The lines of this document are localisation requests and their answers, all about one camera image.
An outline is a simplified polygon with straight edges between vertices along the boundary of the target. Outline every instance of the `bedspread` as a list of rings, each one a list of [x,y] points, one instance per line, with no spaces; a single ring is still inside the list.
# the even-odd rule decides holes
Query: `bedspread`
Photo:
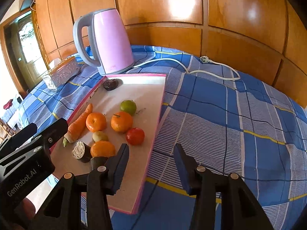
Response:
[[[189,71],[233,77],[226,67],[203,64],[182,51],[150,46],[132,50],[137,63],[175,58]],[[182,189],[172,155],[175,143],[214,173],[238,173],[273,227],[291,228],[307,199],[307,118],[302,107],[241,72],[240,80],[224,81],[204,73],[186,74],[176,62],[162,60],[127,73],[164,73],[167,80],[139,213],[115,212],[114,229],[189,228],[195,199]],[[34,122],[40,132],[59,117],[67,119],[101,78],[96,68],[83,65],[60,92],[50,92],[41,82],[22,102],[23,126]],[[215,229],[220,229],[220,203],[217,193]]]

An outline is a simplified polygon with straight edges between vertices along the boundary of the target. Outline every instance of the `tissue box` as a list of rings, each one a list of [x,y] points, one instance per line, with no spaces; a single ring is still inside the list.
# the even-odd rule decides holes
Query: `tissue box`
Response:
[[[43,75],[43,80],[49,89],[58,90],[60,85],[65,84],[71,77],[79,73],[81,66],[74,56],[68,57],[48,70]]]

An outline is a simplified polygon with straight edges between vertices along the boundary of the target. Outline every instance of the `green lime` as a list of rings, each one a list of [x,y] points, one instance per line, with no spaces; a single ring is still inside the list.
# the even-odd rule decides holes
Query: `green lime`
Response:
[[[136,104],[132,100],[124,100],[120,103],[120,110],[133,116],[136,112]]]

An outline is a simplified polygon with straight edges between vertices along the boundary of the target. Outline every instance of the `pink electric kettle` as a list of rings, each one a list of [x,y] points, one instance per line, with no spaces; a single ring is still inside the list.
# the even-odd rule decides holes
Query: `pink electric kettle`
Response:
[[[84,49],[81,30],[87,27],[94,60]],[[134,65],[128,35],[115,8],[102,9],[81,16],[74,24],[73,36],[80,57],[97,67],[100,75],[123,73]]]

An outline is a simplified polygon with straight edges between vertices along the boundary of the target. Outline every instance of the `window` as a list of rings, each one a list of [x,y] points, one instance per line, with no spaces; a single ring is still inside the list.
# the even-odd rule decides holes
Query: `window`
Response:
[[[40,58],[41,53],[34,33],[33,23],[27,22],[18,33],[26,62],[29,63]]]

